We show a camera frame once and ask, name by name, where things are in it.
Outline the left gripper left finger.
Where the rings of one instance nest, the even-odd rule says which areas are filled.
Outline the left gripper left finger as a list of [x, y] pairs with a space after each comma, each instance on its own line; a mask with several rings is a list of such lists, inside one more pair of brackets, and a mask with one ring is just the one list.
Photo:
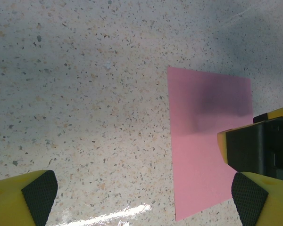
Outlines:
[[52, 170], [0, 180], [0, 226], [44, 226], [58, 190]]

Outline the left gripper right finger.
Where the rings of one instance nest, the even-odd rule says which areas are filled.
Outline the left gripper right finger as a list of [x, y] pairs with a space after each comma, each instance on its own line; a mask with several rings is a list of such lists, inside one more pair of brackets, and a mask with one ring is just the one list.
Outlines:
[[231, 193], [242, 225], [283, 226], [283, 180], [237, 172]]

